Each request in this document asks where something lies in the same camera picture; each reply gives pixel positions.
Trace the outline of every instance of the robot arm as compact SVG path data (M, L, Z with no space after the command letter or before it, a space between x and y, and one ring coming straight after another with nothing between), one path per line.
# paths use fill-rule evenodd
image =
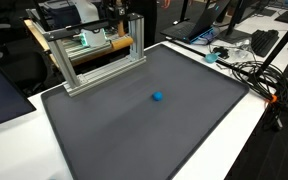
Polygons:
M98 11L90 0L72 0L77 8L82 23L88 23L99 20ZM103 29L96 31L81 30L81 41L83 46L97 47L106 43Z

